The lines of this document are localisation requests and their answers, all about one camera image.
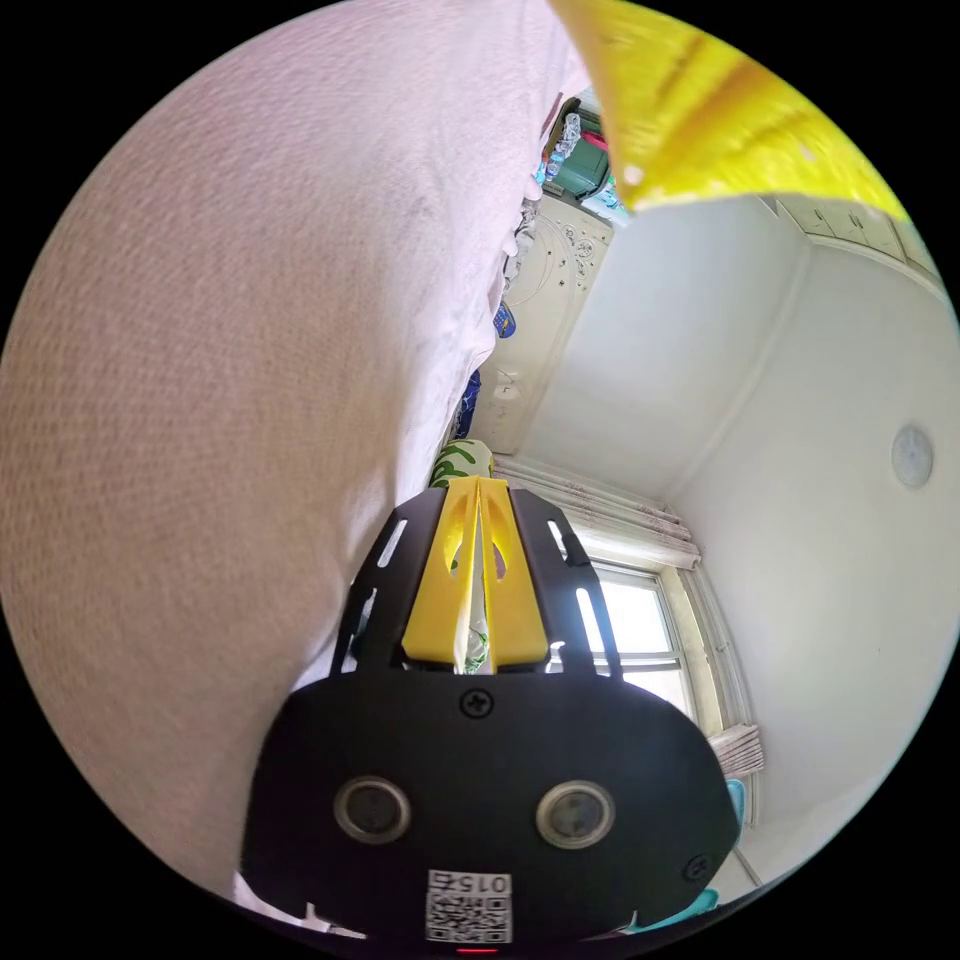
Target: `qr code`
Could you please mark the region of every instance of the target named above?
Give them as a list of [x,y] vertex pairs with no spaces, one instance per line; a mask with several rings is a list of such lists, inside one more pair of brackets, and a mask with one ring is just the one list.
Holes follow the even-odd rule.
[[510,943],[510,877],[431,870],[427,939],[447,943]]

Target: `curtain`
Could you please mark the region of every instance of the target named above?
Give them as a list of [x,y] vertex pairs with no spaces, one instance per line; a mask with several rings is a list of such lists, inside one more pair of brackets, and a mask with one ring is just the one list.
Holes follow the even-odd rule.
[[720,761],[720,769],[730,779],[741,779],[763,769],[760,731],[753,724],[738,723],[710,737],[710,746]]
[[493,475],[556,504],[591,553],[612,559],[648,560],[692,570],[700,559],[683,521],[662,504],[518,457],[494,457]]

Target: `green and white fabric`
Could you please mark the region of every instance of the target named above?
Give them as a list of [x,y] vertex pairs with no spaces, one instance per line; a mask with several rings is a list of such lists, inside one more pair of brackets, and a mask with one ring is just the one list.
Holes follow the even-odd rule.
[[[493,454],[479,440],[453,440],[437,455],[430,475],[431,487],[447,487],[450,477],[492,477]],[[483,605],[483,557],[479,542],[473,565],[473,603],[470,611],[470,637],[467,641],[466,672],[476,673],[487,659],[487,618]],[[456,568],[458,560],[453,561]]]
[[431,487],[449,486],[450,477],[492,477],[493,454],[479,440],[452,440],[439,454],[430,474]]

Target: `white cabinet door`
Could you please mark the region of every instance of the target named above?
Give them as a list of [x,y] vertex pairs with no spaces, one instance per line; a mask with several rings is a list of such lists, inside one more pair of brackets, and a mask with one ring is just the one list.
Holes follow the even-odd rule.
[[851,243],[861,243],[869,246],[863,229],[857,219],[854,207],[856,204],[846,200],[822,200],[820,207],[827,218],[827,225],[833,235],[840,240],[849,240]]
[[797,221],[804,233],[815,233],[821,237],[834,235],[827,224],[823,210],[820,209],[819,201],[799,194],[784,194],[778,199],[780,205]]
[[537,234],[504,297],[517,329],[498,340],[480,367],[480,391],[470,436],[493,453],[514,455],[557,368],[613,227],[544,195]]
[[926,244],[920,237],[920,233],[912,223],[905,223],[901,220],[896,225],[897,236],[903,244],[903,252],[908,260],[919,264],[924,270],[938,276],[937,268],[933,263],[933,257],[930,256]]
[[863,230],[867,245],[890,257],[895,257],[902,263],[903,251],[897,242],[897,235],[890,218],[875,207],[868,207],[862,203],[851,204],[850,208]]

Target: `yellow fabric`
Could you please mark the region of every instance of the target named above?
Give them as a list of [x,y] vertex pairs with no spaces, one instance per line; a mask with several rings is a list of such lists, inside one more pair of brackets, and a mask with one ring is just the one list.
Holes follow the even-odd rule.
[[[470,627],[479,483],[477,477],[450,478],[402,640],[411,660],[453,664],[459,673]],[[458,549],[460,561],[454,572]]]
[[[478,485],[483,596],[490,664],[496,673],[502,666],[540,663],[546,659],[547,635],[510,504],[507,481],[481,478]],[[494,547],[503,559],[502,578],[497,576]]]
[[626,0],[551,0],[603,106],[628,210],[744,193],[802,193],[908,219],[853,142],[729,44]]

